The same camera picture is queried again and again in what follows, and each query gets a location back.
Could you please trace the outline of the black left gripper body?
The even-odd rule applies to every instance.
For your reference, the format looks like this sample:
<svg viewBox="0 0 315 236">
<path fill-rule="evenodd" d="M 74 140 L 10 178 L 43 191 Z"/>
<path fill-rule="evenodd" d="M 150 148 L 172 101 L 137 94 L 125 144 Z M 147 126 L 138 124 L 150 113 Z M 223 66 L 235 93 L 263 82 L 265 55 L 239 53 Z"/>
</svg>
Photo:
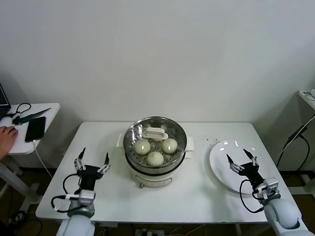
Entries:
<svg viewBox="0 0 315 236">
<path fill-rule="evenodd" d="M 102 173 L 98 170 L 99 167 L 95 166 L 85 166 L 85 169 L 78 170 L 78 176 L 81 178 L 80 189 L 94 191 L 95 182 L 102 178 Z"/>
</svg>

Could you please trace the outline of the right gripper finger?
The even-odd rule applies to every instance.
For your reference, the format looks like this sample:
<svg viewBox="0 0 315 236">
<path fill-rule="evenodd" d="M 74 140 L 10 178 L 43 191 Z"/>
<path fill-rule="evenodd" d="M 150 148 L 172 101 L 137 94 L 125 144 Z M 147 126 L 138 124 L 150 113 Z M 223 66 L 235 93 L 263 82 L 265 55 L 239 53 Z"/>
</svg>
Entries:
<svg viewBox="0 0 315 236">
<path fill-rule="evenodd" d="M 251 160 L 252 165 L 253 166 L 257 166 L 258 167 L 258 162 L 257 162 L 257 157 L 253 156 L 251 152 L 249 152 L 246 149 L 243 149 L 244 153 L 246 154 L 246 156 Z"/>
<path fill-rule="evenodd" d="M 242 167 L 235 164 L 234 161 L 231 159 L 231 157 L 227 154 L 227 159 L 228 159 L 228 162 L 229 162 L 229 167 L 230 169 L 233 171 L 233 172 L 240 172 L 242 171 Z"/>
</svg>

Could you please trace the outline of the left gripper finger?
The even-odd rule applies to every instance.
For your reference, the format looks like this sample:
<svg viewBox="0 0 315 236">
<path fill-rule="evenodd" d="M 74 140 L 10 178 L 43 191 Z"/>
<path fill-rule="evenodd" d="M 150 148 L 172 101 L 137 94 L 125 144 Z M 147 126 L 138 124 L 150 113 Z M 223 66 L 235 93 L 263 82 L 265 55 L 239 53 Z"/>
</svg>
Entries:
<svg viewBox="0 0 315 236">
<path fill-rule="evenodd" d="M 106 154 L 104 165 L 98 169 L 98 172 L 107 172 L 107 170 L 110 168 L 109 164 L 109 155 Z"/>
<path fill-rule="evenodd" d="M 86 148 L 83 148 L 79 156 L 74 160 L 74 166 L 75 166 L 76 171 L 82 171 L 86 169 L 85 165 L 82 162 L 85 150 Z"/>
</svg>

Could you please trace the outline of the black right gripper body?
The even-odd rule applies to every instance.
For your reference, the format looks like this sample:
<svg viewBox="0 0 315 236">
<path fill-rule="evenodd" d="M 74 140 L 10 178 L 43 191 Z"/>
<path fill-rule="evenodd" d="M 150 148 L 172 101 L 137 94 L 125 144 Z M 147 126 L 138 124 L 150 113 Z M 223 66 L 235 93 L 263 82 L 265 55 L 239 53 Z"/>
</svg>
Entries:
<svg viewBox="0 0 315 236">
<path fill-rule="evenodd" d="M 253 165 L 252 162 L 241 165 L 241 170 L 238 172 L 240 176 L 245 176 L 251 183 L 252 187 L 258 187 L 264 182 L 264 178 L 258 172 L 259 166 Z"/>
</svg>

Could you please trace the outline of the bare person hand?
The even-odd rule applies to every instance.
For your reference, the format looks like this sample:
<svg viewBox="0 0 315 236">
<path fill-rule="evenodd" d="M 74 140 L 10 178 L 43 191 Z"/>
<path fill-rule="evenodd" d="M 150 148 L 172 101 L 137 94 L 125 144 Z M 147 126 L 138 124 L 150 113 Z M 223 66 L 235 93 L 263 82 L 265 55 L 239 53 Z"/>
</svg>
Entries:
<svg viewBox="0 0 315 236">
<path fill-rule="evenodd" d="M 14 126 L 0 127 L 0 159 L 2 160 L 12 149 L 18 136 L 18 130 Z"/>
</svg>

